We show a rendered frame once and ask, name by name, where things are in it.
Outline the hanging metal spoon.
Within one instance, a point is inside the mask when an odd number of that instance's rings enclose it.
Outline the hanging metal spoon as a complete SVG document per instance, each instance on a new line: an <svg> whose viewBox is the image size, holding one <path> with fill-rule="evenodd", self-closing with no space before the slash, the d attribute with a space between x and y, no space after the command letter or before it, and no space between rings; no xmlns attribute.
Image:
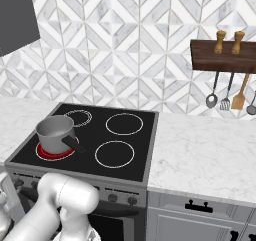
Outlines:
<svg viewBox="0 0 256 241"><path fill-rule="evenodd" d="M215 90L216 89L216 86L217 86L217 81L218 81L218 77L219 77L219 73L216 73L215 75L215 80L214 80L214 84L213 84L213 89ZM209 94L207 97L206 97L206 106L208 108L213 108L217 102L218 102L218 97L217 95L215 94L215 91L212 91L211 94Z"/></svg>

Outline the hanging metal slotted spatula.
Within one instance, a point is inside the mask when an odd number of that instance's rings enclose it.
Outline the hanging metal slotted spatula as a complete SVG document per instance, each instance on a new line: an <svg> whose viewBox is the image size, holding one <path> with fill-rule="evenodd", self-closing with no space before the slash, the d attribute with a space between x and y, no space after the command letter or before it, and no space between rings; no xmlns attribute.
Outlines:
<svg viewBox="0 0 256 241"><path fill-rule="evenodd" d="M233 82L233 78L234 78L234 73L231 73L228 88L227 88L228 93L230 92L231 85L232 85L232 82ZM221 110L225 110L225 111L229 110L230 100L229 100L229 94L228 93L226 94L226 97L224 99L222 99L221 102L220 102L220 109Z"/></svg>

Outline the grey drawer front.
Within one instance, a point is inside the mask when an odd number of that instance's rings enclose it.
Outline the grey drawer front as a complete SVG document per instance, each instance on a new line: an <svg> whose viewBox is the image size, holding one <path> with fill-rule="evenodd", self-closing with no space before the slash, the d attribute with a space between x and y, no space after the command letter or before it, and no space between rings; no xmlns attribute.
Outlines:
<svg viewBox="0 0 256 241"><path fill-rule="evenodd" d="M197 205L202 205L204 202L208 202L208 206L213 208L213 213L205 213L185 209L185 203L188 203L190 199L193 200L193 203ZM245 223L253 211L251 207L247 206L234 205L193 197L184 197L167 193L158 193L153 191L148 192L148 206L195 215L202 215L211 218L230 220L239 223Z"/></svg>

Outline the dark wooden wall shelf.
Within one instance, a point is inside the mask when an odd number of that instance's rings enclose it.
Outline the dark wooden wall shelf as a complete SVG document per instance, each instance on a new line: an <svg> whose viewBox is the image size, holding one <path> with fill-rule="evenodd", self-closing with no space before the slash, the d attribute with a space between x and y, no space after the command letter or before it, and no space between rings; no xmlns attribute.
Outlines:
<svg viewBox="0 0 256 241"><path fill-rule="evenodd" d="M240 53L232 53L233 41L224 41L222 53L214 52L214 40L191 40L192 69L256 74L256 42L244 41Z"/></svg>

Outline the black glass top stove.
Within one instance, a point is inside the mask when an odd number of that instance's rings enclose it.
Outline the black glass top stove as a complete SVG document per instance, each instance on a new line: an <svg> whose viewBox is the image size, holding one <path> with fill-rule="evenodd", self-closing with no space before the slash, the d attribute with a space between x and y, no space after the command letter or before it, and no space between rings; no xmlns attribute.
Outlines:
<svg viewBox="0 0 256 241"><path fill-rule="evenodd" d="M47 172L85 181L99 191L99 205L89 221L102 241L145 241L147 183L158 114L152 111L58 104L51 113L74 120L77 142L85 148L60 160L39 157L39 139L31 133L5 161L12 181L21 179L20 193L34 201ZM116 194L115 203L108 201ZM137 204L130 206L129 197Z"/></svg>

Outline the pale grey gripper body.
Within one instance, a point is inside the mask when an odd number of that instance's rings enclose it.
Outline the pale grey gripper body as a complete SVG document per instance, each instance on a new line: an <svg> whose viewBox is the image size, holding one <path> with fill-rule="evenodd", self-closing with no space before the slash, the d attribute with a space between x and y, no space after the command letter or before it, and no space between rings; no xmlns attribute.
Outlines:
<svg viewBox="0 0 256 241"><path fill-rule="evenodd" d="M0 216L10 218L15 223L25 216L16 189L7 172L0 173Z"/></svg>

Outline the grey cupboard door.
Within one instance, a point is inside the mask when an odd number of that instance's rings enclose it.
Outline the grey cupboard door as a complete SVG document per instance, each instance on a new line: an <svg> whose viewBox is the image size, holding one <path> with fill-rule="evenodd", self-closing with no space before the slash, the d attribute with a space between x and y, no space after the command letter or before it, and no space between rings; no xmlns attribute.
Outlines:
<svg viewBox="0 0 256 241"><path fill-rule="evenodd" d="M146 241L230 241L230 231L239 234L243 223L148 208Z"/></svg>

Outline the hanging metal ladle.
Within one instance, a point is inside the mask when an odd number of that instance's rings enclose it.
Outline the hanging metal ladle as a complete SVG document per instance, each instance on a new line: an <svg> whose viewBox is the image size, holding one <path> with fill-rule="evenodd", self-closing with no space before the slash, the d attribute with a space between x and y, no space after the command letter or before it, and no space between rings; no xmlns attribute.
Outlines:
<svg viewBox="0 0 256 241"><path fill-rule="evenodd" d="M249 115L255 115L256 114L256 107L253 105L254 101L256 99L256 92L254 93L253 100L251 104L246 108L246 111Z"/></svg>

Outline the grey range hood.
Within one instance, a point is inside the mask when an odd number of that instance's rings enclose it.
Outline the grey range hood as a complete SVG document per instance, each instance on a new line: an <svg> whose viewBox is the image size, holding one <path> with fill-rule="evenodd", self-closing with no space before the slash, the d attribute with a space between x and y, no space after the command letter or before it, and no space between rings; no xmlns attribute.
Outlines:
<svg viewBox="0 0 256 241"><path fill-rule="evenodd" d="M40 39L32 0L0 0L0 57Z"/></svg>

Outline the hanging wooden spatula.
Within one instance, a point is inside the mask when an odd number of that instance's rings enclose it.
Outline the hanging wooden spatula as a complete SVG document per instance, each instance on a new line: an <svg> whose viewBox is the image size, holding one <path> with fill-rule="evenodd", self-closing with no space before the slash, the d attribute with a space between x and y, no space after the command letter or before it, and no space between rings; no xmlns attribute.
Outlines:
<svg viewBox="0 0 256 241"><path fill-rule="evenodd" d="M235 109L235 110L243 109L243 105L244 105L244 101L245 101L244 89L245 89L248 79L249 79L249 73L246 73L239 93L237 95L235 95L232 100L232 109Z"/></svg>

